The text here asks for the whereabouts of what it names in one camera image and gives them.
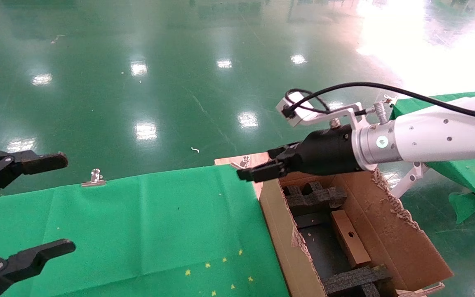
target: cardboard flap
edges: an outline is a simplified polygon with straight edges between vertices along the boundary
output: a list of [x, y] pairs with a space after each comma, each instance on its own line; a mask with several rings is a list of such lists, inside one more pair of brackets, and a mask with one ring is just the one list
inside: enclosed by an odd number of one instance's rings
[[277, 180], [263, 183], [260, 204], [292, 297], [325, 297], [324, 287]]
[[343, 209], [372, 264], [385, 264], [401, 290], [415, 291], [450, 278], [450, 268], [428, 236], [379, 177], [379, 171], [338, 174], [331, 183], [347, 192]]

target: black cable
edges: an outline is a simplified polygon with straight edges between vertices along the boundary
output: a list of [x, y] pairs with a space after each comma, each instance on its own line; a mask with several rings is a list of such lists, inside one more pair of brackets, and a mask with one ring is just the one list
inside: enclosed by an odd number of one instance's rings
[[329, 88], [325, 88], [323, 90], [319, 90], [318, 92], [314, 92], [314, 93], [306, 96], [304, 99], [296, 102], [291, 107], [287, 107], [287, 109], [284, 109], [283, 114], [286, 117], [294, 116], [294, 110], [296, 108], [298, 108], [298, 107], [303, 108], [301, 106], [302, 103], [304, 103], [306, 101], [309, 101], [309, 100], [311, 100], [311, 99], [313, 99], [316, 96], [319, 96], [321, 94], [325, 94], [327, 92], [331, 92], [331, 91], [338, 90], [338, 89], [343, 89], [343, 88], [349, 88], [349, 87], [372, 87], [372, 88], [379, 88], [379, 89], [383, 89], [383, 90], [397, 92], [399, 94], [405, 94], [407, 96], [410, 96], [411, 98], [415, 98], [415, 99], [418, 99], [418, 100], [421, 100], [421, 101], [424, 101], [424, 102], [431, 103], [433, 105], [437, 105], [439, 107], [449, 109], [450, 111], [455, 111], [457, 113], [463, 113], [464, 115], [469, 115], [469, 116], [475, 117], [475, 111], [472, 111], [470, 109], [466, 109], [466, 108], [458, 107], [458, 106], [455, 106], [455, 105], [452, 105], [452, 104], [448, 104], [446, 102], [439, 101], [437, 99], [430, 98], [430, 97], [427, 97], [427, 96], [423, 96], [421, 94], [417, 94], [417, 93], [410, 92], [410, 91], [407, 91], [407, 90], [403, 90], [401, 88], [397, 88], [397, 87], [393, 87], [393, 86], [389, 86], [389, 85], [384, 85], [382, 83], [364, 82], [364, 81], [341, 83], [339, 85], [332, 86], [332, 87], [329, 87]]
[[[301, 92], [301, 93], [304, 93], [304, 94], [307, 94], [307, 95], [310, 95], [312, 94], [311, 91], [308, 91], [308, 90], [303, 90], [303, 89], [298, 89], [298, 88], [295, 88], [295, 89], [290, 89], [288, 90], [287, 92], [285, 92], [285, 99], [294, 104], [294, 101], [292, 101], [290, 98], [289, 98], [289, 95], [294, 93], [294, 92]], [[328, 105], [324, 102], [324, 100], [322, 100], [320, 97], [316, 97], [316, 99], [323, 105], [323, 107], [325, 107], [325, 111], [321, 111], [320, 109], [316, 109], [316, 108], [311, 108], [311, 107], [305, 107], [305, 106], [300, 106], [301, 109], [306, 109], [308, 111], [314, 111], [315, 113], [325, 113], [325, 114], [329, 114], [329, 113], [332, 113], [333, 111], [331, 109], [329, 109]], [[365, 109], [362, 109], [362, 111], [355, 111], [355, 116], [362, 116], [362, 115], [367, 115], [367, 112]]]
[[[295, 89], [290, 89], [288, 90], [287, 92], [285, 92], [285, 100], [289, 101], [290, 103], [293, 103], [294, 102], [289, 99], [289, 95], [294, 93], [294, 92], [300, 92], [300, 93], [304, 93], [304, 94], [307, 94], [307, 95], [310, 95], [312, 94], [313, 92], [311, 91], [308, 91], [308, 90], [304, 90], [304, 89], [298, 89], [298, 88], [295, 88]], [[326, 113], [329, 113], [331, 110], [329, 109], [328, 105], [324, 102], [324, 100], [322, 100], [322, 98], [320, 98], [319, 96], [315, 96], [316, 100], [318, 100], [318, 102], [320, 104], [322, 104], [322, 106], [326, 109]], [[305, 107], [305, 106], [301, 106], [300, 108], [303, 108], [303, 109], [307, 109], [308, 111], [315, 111], [317, 113], [324, 113], [324, 111], [321, 111], [319, 109], [314, 109], [314, 108], [309, 108], [309, 107]]]

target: black robotic claw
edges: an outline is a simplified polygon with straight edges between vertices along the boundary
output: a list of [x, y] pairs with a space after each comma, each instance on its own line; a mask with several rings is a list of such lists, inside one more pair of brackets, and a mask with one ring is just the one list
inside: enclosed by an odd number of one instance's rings
[[[38, 156], [33, 151], [6, 153], [0, 151], [0, 190], [21, 174], [36, 174], [67, 167], [64, 153]], [[41, 273], [52, 258], [74, 252], [72, 241], [60, 239], [28, 250], [22, 250], [7, 260], [0, 258], [0, 296], [15, 282]]]
[[241, 180], [261, 182], [300, 171], [314, 175], [330, 175], [361, 171], [351, 143], [351, 126], [311, 132], [301, 142], [273, 148], [272, 159], [253, 168], [240, 169]]
[[60, 239], [22, 250], [7, 260], [0, 258], [0, 296], [16, 282], [40, 274], [50, 259], [69, 254], [75, 249], [72, 241]]
[[33, 151], [6, 153], [0, 151], [0, 190], [21, 174], [36, 174], [67, 167], [64, 153], [38, 156]]

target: green cloth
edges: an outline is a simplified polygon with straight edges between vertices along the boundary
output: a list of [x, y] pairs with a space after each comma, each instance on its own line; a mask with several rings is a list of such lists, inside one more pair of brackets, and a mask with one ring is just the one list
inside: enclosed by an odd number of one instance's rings
[[1, 257], [61, 238], [76, 251], [4, 296], [289, 296], [254, 190], [230, 166], [0, 197]]
[[[433, 98], [441, 101], [451, 101], [463, 97], [474, 97], [475, 92], [459, 93], [459, 94], [446, 94], [440, 96], [433, 96]], [[394, 120], [400, 115], [418, 111], [420, 109], [432, 106], [429, 103], [417, 100], [417, 99], [401, 99], [397, 101], [397, 104], [393, 107], [391, 120]], [[456, 211], [457, 220], [459, 224], [471, 216], [475, 212], [475, 160], [456, 160], [447, 162], [427, 162], [430, 168], [441, 173], [445, 177], [453, 180], [454, 182], [465, 186], [473, 193], [458, 194], [453, 193], [450, 195], [450, 203]]]

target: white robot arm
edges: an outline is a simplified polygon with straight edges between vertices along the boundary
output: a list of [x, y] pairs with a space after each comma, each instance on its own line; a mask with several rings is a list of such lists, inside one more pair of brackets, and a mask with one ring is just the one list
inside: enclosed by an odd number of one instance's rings
[[[475, 97], [448, 102], [447, 107], [432, 106], [387, 120], [382, 102], [371, 109], [360, 103], [317, 112], [301, 92], [287, 94], [277, 110], [292, 126], [329, 121], [330, 129], [312, 132], [301, 142], [269, 150], [272, 159], [258, 167], [238, 170], [240, 179], [265, 181], [301, 171], [329, 175], [374, 170], [377, 164], [407, 160], [428, 162], [475, 158]], [[451, 111], [448, 105], [467, 109]], [[365, 115], [375, 112], [379, 124], [369, 124]], [[338, 118], [349, 124], [341, 126]]]

